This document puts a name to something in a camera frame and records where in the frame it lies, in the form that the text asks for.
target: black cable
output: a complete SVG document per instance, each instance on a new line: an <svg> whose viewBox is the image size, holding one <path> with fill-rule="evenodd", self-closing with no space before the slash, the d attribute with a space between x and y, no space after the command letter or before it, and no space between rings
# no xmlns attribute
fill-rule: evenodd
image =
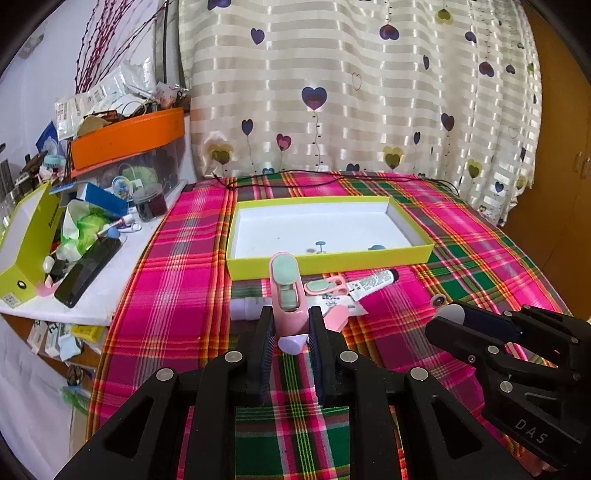
<svg viewBox="0 0 591 480"><path fill-rule="evenodd" d="M170 0L165 0L166 6L164 7L164 26L162 28L162 68L163 75L162 79L166 83L166 29L168 24L168 3Z"/></svg>
<svg viewBox="0 0 591 480"><path fill-rule="evenodd" d="M325 176L331 176L332 179L331 180L328 180L328 181L325 181L325 182L322 182L322 183L295 184L295 185L263 185L263 184L252 183L252 182L251 183L248 183L248 184L244 184L244 185L239 185L238 184L239 182L244 181L244 180L258 180L258 179L263 179L263 178L267 178L268 180L271 180L273 176L276 176L277 178L280 178L282 173L311 173L311 174L320 174L320 175L325 175ZM273 187L273 188L286 188L286 189L301 188L301 189L306 189L306 188L314 188L314 187L323 187L325 185L330 185L331 183L335 183L335 182L337 182L339 180L359 180L359 181L371 181L371 182L385 181L385 182L394 182L394 183L406 183L406 182L409 182L409 181L427 181L429 183L434 183L436 185L443 186L443 187L447 188L452 194L454 193L454 190L455 190L455 193L457 194L457 196L460 196L460 193L458 192L458 189L452 183L448 182L447 180L427 179L427 178L421 178L421 177L413 177L413 178L403 177L403 178L400 178L400 179L389 179L387 177L381 177L381 176L378 176L378 175L370 175L368 173L366 173L364 176L357 176L357 175L352 175L352 174L347 174L347 173L337 173L337 172L331 172L331 171L313 171L313 170L299 170L299 169L284 170L282 172L277 172L277 173L260 173L260 174L256 174L256 175L245 176L245 177L237 177L235 180L232 180L228 184L226 184L215 173L213 174L213 177L226 190L232 190L232 191L239 190L239 189L244 189L244 188L251 188L251 187Z"/></svg>

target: clear plastic container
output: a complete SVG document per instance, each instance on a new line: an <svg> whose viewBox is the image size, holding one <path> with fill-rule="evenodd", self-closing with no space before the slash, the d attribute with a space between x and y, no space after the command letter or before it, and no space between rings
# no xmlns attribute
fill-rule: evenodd
<svg viewBox="0 0 591 480"><path fill-rule="evenodd" d="M76 180L92 182L118 196L121 177L133 185L133 192L127 192L127 200L138 189L156 184L161 185L164 196L168 195L178 185L176 141L98 168L76 172Z"/></svg>

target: plastic storage box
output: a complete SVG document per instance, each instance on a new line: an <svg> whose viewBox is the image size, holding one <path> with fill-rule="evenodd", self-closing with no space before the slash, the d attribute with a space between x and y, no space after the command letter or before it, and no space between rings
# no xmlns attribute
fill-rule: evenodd
<svg viewBox="0 0 591 480"><path fill-rule="evenodd" d="M72 142L72 176L131 200L140 187L159 183L166 195L178 185L180 108L124 120Z"/></svg>

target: label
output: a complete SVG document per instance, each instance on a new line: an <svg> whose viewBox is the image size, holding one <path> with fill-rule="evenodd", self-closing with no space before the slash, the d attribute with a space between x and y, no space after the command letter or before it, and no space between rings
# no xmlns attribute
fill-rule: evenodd
<svg viewBox="0 0 591 480"><path fill-rule="evenodd" d="M8 305L10 308L18 307L21 304L21 301L16 298L12 293L7 293L2 297L2 300Z"/></svg>
<svg viewBox="0 0 591 480"><path fill-rule="evenodd" d="M347 283L349 287L349 295L355 301L359 301L367 295L378 291L390 284L394 283L394 275L390 270L383 270L381 272L369 275Z"/></svg>

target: white wall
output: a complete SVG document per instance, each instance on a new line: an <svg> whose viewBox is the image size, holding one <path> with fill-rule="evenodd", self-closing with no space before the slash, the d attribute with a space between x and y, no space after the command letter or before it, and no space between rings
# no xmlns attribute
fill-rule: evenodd
<svg viewBox="0 0 591 480"><path fill-rule="evenodd" d="M57 100L74 95L76 59L80 50L82 35L90 17L95 0L66 0L47 19L43 41L26 60L16 56L0 78L0 143L6 142L6 150L0 160L9 159L11 168L18 171L24 165L26 154L35 154L35 142L54 119L54 104ZM158 7L158 0L136 0L133 11L119 25L113 43L121 45L145 20L149 19ZM169 25L176 20L174 11L177 1L172 1L169 12ZM140 63L147 57L154 57L155 28L146 29L136 39L123 59ZM168 57L174 56L173 46L167 48ZM168 65L173 72L175 65ZM175 83L172 74L168 82ZM190 145L187 140L179 142L183 158L180 162L181 178L195 181Z"/></svg>

